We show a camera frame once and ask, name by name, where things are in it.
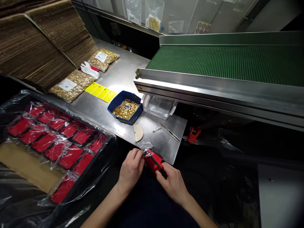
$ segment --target white glove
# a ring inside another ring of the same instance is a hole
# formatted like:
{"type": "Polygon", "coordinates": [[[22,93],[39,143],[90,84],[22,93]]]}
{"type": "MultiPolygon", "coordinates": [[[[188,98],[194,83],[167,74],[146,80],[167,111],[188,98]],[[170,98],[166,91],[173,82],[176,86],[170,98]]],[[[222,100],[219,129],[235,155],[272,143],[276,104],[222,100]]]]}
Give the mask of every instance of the white glove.
{"type": "Polygon", "coordinates": [[[85,61],[85,65],[82,63],[80,68],[84,73],[91,75],[93,78],[99,78],[99,72],[93,70],[88,62],[85,61]]]}

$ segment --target dark clothing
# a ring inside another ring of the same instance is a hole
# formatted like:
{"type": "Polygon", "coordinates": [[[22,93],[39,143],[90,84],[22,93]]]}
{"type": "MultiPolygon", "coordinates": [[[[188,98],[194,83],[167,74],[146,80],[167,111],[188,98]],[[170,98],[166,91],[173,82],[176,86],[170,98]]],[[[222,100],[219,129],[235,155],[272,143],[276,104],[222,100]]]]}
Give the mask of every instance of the dark clothing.
{"type": "Polygon", "coordinates": [[[108,227],[199,227],[172,201],[148,168],[144,171],[108,227]]]}

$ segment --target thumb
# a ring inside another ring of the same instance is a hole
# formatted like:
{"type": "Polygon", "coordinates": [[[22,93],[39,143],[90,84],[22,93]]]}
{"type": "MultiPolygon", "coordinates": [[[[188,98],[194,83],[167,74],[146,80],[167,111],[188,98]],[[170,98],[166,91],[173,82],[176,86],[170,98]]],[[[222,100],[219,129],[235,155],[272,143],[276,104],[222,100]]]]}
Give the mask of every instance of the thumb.
{"type": "Polygon", "coordinates": [[[165,187],[165,185],[167,184],[167,180],[162,176],[162,174],[158,170],[155,171],[155,174],[156,174],[156,179],[161,184],[161,186],[165,187]]]}

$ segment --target right hand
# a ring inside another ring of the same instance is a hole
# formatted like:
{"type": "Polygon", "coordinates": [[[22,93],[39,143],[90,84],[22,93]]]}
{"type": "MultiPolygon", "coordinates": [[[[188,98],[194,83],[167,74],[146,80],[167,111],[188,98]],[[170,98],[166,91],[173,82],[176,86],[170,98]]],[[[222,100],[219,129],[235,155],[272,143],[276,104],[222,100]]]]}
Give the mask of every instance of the right hand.
{"type": "Polygon", "coordinates": [[[162,165],[168,177],[165,179],[159,171],[156,171],[155,173],[158,182],[174,202],[184,206],[190,199],[191,195],[185,186],[181,172],[166,162],[163,162],[162,165]]]}

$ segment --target finger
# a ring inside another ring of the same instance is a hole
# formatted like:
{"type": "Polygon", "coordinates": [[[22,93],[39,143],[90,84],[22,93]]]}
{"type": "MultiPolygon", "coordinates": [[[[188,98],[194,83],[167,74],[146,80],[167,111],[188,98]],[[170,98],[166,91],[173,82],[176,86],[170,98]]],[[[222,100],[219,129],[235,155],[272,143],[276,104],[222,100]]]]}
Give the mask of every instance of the finger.
{"type": "Polygon", "coordinates": [[[145,164],[145,160],[142,158],[140,160],[140,163],[139,163],[139,175],[141,175],[142,172],[143,172],[143,166],[144,166],[144,164],[145,164]]]}
{"type": "Polygon", "coordinates": [[[158,170],[155,171],[155,174],[156,174],[156,179],[161,184],[161,186],[163,188],[166,187],[167,186],[167,180],[162,176],[162,174],[158,170]]]}
{"type": "Polygon", "coordinates": [[[135,158],[134,158],[135,163],[139,165],[142,157],[143,157],[143,151],[138,150],[136,155],[135,155],[135,158]]]}
{"type": "Polygon", "coordinates": [[[130,150],[130,151],[129,151],[129,153],[127,154],[127,156],[126,156],[125,161],[126,161],[126,160],[128,160],[128,159],[130,158],[130,156],[131,156],[131,152],[132,152],[132,151],[130,150]]]}
{"type": "Polygon", "coordinates": [[[130,159],[134,160],[137,151],[139,151],[139,149],[137,149],[137,148],[134,148],[134,149],[131,151],[130,159]]]}
{"type": "Polygon", "coordinates": [[[170,176],[170,174],[172,174],[175,170],[170,164],[166,162],[163,162],[162,166],[164,167],[164,170],[166,171],[168,176],[170,176]]]}

